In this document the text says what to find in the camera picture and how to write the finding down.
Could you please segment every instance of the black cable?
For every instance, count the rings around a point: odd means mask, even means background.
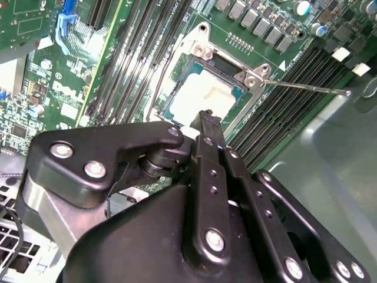
[[[4,207],[3,211],[4,210],[9,213],[9,215],[13,218],[13,221],[16,223],[18,234],[19,234],[19,240],[18,240],[18,245],[14,250],[14,253],[12,254],[11,258],[8,260],[8,262],[4,265],[4,268],[0,273],[0,282],[2,282],[2,279],[3,279],[4,275],[6,274],[6,271],[11,266],[12,262],[15,260],[15,258],[17,257],[17,255],[21,251],[22,245],[24,243],[24,229],[22,228],[21,221],[18,219],[16,214],[14,214],[13,211],[11,211],[10,209]]]

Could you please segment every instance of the capacitor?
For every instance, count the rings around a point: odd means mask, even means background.
[[[38,118],[40,115],[42,115],[45,111],[45,107],[38,104],[28,110],[28,114],[33,118]]]
[[[52,62],[50,60],[43,59],[42,62],[41,62],[41,67],[42,67],[42,69],[45,69],[45,70],[51,70],[52,69]]]
[[[328,31],[328,29],[324,25],[321,25],[319,23],[313,24],[310,30],[316,37],[323,37]]]
[[[367,6],[366,6],[366,13],[367,14],[375,14],[377,13],[377,2],[374,0],[371,0]]]
[[[368,18],[373,21],[374,19],[376,19],[376,16],[377,16],[377,14],[369,14]]]
[[[299,1],[295,4],[294,7],[295,14],[298,16],[305,16],[310,11],[309,1]]]

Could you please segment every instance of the motherboard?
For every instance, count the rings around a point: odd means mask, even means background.
[[[2,48],[50,42],[27,55],[19,91],[0,85],[2,145],[22,154],[42,131],[189,126],[211,109],[252,172],[332,90],[376,71],[368,65],[377,54],[373,0],[37,2],[0,7]]]

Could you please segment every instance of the rectangular hole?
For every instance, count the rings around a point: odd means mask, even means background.
[[[38,246],[38,245],[34,245],[34,246],[31,248],[29,254],[30,254],[30,255],[33,255],[33,256],[36,255],[37,252],[38,252],[38,250],[39,250],[39,248],[40,248],[40,246]]]
[[[25,273],[31,263],[31,258],[23,255],[17,255],[9,268],[16,269],[18,273]]]
[[[30,247],[31,247],[31,243],[24,241],[22,243],[22,247],[21,247],[20,252],[22,252],[23,254],[26,254],[28,252],[28,250],[29,250]]]
[[[3,232],[3,233],[7,233],[9,231],[9,228],[4,227],[4,226],[0,226],[0,231]]]
[[[17,242],[18,239],[6,237],[5,240],[0,244],[0,246],[7,249],[12,249],[17,244]]]
[[[12,231],[10,231],[9,234],[11,234],[11,235],[13,235],[13,236],[17,236],[17,237],[19,237],[19,233],[18,233],[18,231],[16,231],[16,230],[12,230]]]
[[[5,216],[4,216],[4,219],[6,219],[6,220],[9,220],[9,221],[13,221],[14,222],[14,219],[13,219],[13,217],[10,215],[10,214],[6,214]]]
[[[9,252],[0,249],[0,265],[6,260],[6,257],[9,255]]]
[[[1,186],[0,187],[0,191],[1,192],[6,192],[6,191],[8,191],[9,190],[9,188],[7,187],[7,186]]]
[[[13,207],[13,205],[15,204],[16,200],[15,199],[10,199],[6,204],[5,206],[8,207],[8,208],[11,208]]]

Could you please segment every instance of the blue clip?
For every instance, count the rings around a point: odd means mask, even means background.
[[[71,15],[76,8],[76,0],[65,0],[62,13],[64,15]]]
[[[6,90],[0,91],[0,101],[4,101],[6,99]]]
[[[60,13],[58,15],[58,21],[57,26],[55,28],[55,40],[57,44],[61,47],[64,55],[70,55],[70,51],[68,47],[64,44],[62,37],[66,37],[68,35],[68,23],[74,25],[77,20],[77,15],[65,15],[63,13]]]

